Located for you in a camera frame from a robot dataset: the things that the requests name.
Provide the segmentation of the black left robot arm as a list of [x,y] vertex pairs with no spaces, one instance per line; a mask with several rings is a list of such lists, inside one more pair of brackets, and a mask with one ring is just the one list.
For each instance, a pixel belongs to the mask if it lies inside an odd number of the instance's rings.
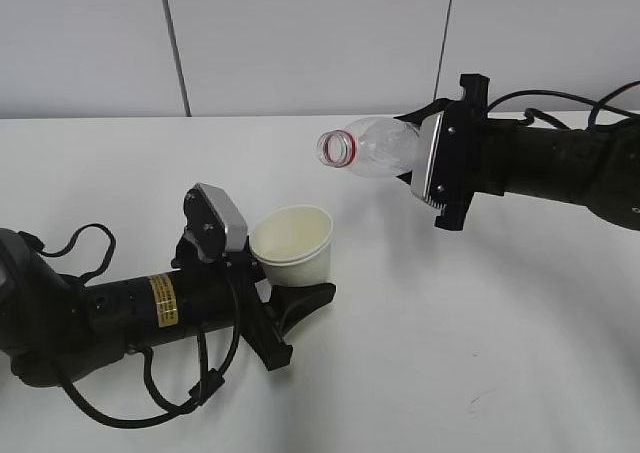
[[166,273],[89,285],[85,277],[55,272],[39,240],[4,229],[1,244],[17,271],[1,270],[1,350],[23,383],[47,388],[59,381],[42,350],[49,346],[71,381],[156,347],[237,325],[266,369],[291,361],[286,334],[330,304],[332,283],[274,286],[262,301],[265,274],[249,251],[201,261],[182,239]]

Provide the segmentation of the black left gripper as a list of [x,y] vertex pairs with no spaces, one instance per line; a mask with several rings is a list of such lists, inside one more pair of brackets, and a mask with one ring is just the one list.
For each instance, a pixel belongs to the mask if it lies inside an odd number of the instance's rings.
[[209,261],[199,256],[196,246],[181,239],[171,266],[180,324],[186,332],[191,335],[198,326],[207,332],[236,326],[269,371],[290,363],[292,347],[283,336],[330,304],[336,293],[333,283],[274,286],[273,319],[256,288],[264,272],[248,247]]

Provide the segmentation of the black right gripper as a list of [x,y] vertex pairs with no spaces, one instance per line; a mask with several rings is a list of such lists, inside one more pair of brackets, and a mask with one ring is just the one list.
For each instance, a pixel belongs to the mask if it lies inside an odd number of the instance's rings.
[[[478,146],[475,132],[488,103],[489,79],[481,74],[462,74],[462,97],[450,104],[449,98],[438,98],[414,112],[396,116],[405,123],[422,123],[443,112],[433,163],[433,199],[440,208],[435,226],[447,231],[461,231],[474,195],[468,173],[474,168]],[[412,173],[397,178],[411,185]]]

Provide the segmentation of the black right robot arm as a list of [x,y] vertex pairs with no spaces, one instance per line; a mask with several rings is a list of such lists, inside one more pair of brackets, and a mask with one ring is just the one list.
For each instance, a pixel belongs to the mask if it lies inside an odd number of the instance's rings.
[[608,223],[638,230],[639,116],[610,104],[635,82],[599,100],[547,91],[549,97],[590,106],[583,129],[535,108],[520,119],[491,117],[500,104],[541,96],[541,89],[489,100],[488,77],[463,74],[460,85],[460,99],[438,98],[399,118],[420,130],[415,163],[399,178],[436,211],[435,227],[462,230],[477,193],[511,193],[578,205]]

